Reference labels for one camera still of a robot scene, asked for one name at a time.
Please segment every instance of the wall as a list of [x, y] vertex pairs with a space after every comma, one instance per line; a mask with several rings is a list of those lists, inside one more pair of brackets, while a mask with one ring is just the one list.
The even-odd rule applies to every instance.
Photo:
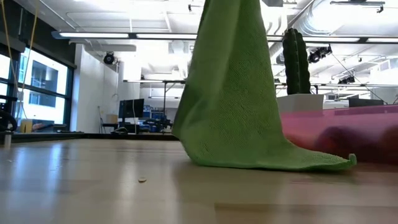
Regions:
[[176, 114], [177, 114], [176, 108], [166, 108], [166, 117], [167, 119], [171, 120], [172, 123], [174, 122]]
[[[171, 88], [167, 93], [166, 96], [177, 96], [181, 97], [182, 95], [182, 88]], [[163, 99], [150, 99], [150, 96], [164, 96], [164, 88], [141, 88], [140, 89], [140, 97], [144, 99], [145, 105], [150, 105], [154, 108], [161, 108], [163, 109]], [[180, 104], [180, 100], [178, 99], [166, 99], [166, 108], [178, 108]]]
[[140, 97], [139, 83], [128, 83], [123, 80], [140, 80], [141, 66], [135, 61], [119, 63], [118, 96], [119, 100], [135, 100]]
[[387, 104], [391, 105], [398, 98], [398, 88], [373, 88], [371, 99], [380, 100], [379, 97]]
[[98, 133], [100, 111], [106, 114], [118, 112], [119, 75], [90, 55], [84, 46], [76, 46], [75, 70], [72, 93], [71, 130]]

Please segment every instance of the glass window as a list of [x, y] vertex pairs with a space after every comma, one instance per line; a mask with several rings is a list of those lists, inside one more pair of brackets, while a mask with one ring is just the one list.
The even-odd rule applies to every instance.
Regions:
[[0, 78], [8, 78], [10, 72], [10, 58], [0, 55]]
[[[0, 83], [0, 95], [7, 96], [8, 85], [4, 83]], [[5, 103], [5, 99], [0, 99], [0, 103]]]
[[63, 124], [65, 99], [56, 96], [38, 93], [32, 90], [24, 90], [23, 109], [17, 103], [16, 113], [22, 119], [32, 119], [33, 124]]
[[29, 49], [21, 54], [18, 81], [26, 85], [50, 90], [56, 93], [65, 94], [67, 89], [68, 67], [48, 57]]

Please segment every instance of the small crumb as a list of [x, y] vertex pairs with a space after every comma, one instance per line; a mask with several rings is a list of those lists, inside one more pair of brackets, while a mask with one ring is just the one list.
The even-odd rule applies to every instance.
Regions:
[[145, 178], [143, 178], [143, 177], [141, 177], [140, 179], [138, 179], [138, 182], [140, 182], [140, 183], [144, 183], [144, 182], [146, 182], [147, 181], [147, 179], [145, 179]]

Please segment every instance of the spotlight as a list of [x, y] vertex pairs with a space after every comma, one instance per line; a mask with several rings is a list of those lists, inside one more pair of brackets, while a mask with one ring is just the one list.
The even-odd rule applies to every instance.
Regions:
[[350, 83], [355, 83], [354, 75], [350, 75], [348, 77], [340, 78], [340, 80], [338, 81], [338, 84], [350, 84]]
[[117, 58], [115, 58], [113, 55], [114, 52], [107, 52], [104, 57], [104, 63], [107, 65], [114, 65], [116, 62], [118, 62]]
[[333, 51], [331, 50], [330, 45], [329, 47], [319, 47], [316, 50], [310, 52], [310, 56], [308, 56], [308, 61], [310, 63], [317, 63], [331, 53], [333, 53]]

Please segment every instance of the computer monitor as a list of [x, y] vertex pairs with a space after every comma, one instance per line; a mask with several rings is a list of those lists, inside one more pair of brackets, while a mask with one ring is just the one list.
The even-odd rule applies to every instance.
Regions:
[[367, 99], [348, 99], [349, 107], [360, 107], [360, 106], [381, 106], [384, 105], [382, 100], [367, 100]]
[[143, 116], [144, 99], [120, 101], [119, 118], [141, 118]]

